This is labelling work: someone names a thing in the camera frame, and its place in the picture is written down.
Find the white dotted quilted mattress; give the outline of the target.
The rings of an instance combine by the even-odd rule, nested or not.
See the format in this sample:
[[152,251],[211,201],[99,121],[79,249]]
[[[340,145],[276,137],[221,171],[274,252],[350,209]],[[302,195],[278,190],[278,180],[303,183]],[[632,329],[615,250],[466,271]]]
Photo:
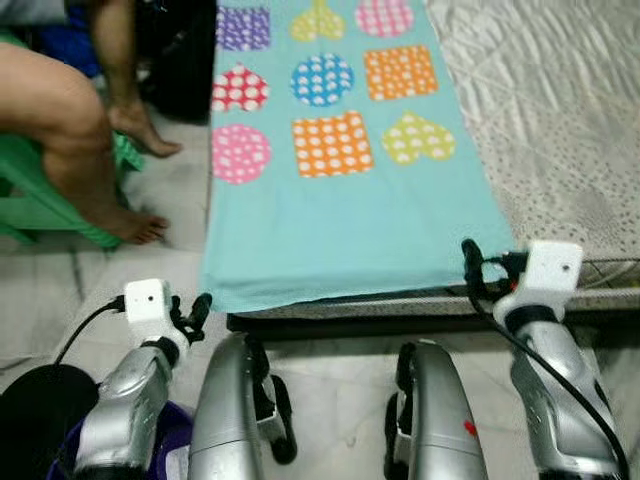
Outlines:
[[518,246],[580,244],[572,310],[639,307],[639,5],[419,4]]

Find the black round stand base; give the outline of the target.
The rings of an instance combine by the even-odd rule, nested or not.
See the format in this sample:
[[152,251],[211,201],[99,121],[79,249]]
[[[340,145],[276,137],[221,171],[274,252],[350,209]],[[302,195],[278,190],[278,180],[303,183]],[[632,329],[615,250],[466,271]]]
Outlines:
[[69,430],[96,402],[95,380],[79,367],[19,375],[0,393],[0,480],[45,480]]

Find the green plastic stool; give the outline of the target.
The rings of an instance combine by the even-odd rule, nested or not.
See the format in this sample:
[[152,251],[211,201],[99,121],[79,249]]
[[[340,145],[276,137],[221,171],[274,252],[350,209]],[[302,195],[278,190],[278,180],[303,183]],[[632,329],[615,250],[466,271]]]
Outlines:
[[[0,44],[35,51],[19,40],[12,28],[0,27]],[[128,205],[120,191],[120,175],[125,170],[142,166],[138,154],[140,147],[131,146],[129,142],[131,140],[123,133],[114,134],[116,195],[127,209],[143,212]],[[92,227],[55,191],[42,168],[38,143],[17,133],[0,132],[0,232],[28,242],[35,230],[70,230],[108,248],[127,243],[105,230]]]

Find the black bag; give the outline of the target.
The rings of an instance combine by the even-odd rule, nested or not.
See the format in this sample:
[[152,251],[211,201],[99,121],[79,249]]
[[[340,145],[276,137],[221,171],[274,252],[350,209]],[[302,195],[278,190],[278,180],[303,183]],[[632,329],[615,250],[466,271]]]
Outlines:
[[216,56],[218,0],[175,0],[186,17],[172,20],[177,32],[160,50],[143,79],[143,100],[175,122],[210,122]]

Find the silver robot right leg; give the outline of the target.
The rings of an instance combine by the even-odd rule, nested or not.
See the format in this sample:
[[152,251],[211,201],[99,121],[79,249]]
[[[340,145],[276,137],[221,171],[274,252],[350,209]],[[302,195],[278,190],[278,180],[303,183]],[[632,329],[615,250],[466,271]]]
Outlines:
[[488,480],[474,415],[451,355],[434,340],[403,343],[385,412],[385,480]]

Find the dark bed frame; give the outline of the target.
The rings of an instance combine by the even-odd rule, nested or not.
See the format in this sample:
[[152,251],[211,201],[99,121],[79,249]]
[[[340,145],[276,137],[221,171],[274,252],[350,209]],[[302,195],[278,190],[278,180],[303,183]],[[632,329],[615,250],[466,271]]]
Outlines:
[[[576,308],[566,312],[571,326],[636,326],[640,307]],[[247,317],[227,315],[230,332],[260,340],[315,340],[457,332],[489,332],[492,324],[475,312],[461,315],[376,315],[351,317]]]

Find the teal mat with coloured shapes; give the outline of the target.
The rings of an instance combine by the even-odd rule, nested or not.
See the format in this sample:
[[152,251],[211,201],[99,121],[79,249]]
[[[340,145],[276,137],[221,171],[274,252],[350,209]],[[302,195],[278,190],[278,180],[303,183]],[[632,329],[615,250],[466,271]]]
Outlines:
[[201,287],[242,314],[462,282],[515,237],[433,0],[215,0]]

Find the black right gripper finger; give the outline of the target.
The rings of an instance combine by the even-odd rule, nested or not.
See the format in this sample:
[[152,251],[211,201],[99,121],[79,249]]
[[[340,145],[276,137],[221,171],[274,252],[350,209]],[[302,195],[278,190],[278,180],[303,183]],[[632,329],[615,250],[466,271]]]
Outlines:
[[463,239],[461,248],[463,252],[463,280],[465,280],[467,297],[477,303],[489,301],[489,289],[486,288],[483,274],[483,266],[486,262],[483,251],[472,238]]

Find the blue cloth bundle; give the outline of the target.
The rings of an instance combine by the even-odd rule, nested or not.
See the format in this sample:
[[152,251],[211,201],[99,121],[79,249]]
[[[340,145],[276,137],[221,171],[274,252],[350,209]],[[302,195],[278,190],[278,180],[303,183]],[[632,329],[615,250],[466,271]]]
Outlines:
[[32,38],[33,45],[42,54],[63,61],[84,76],[93,78],[102,73],[88,32],[87,10],[82,6],[69,10],[68,23],[64,26],[37,27]]

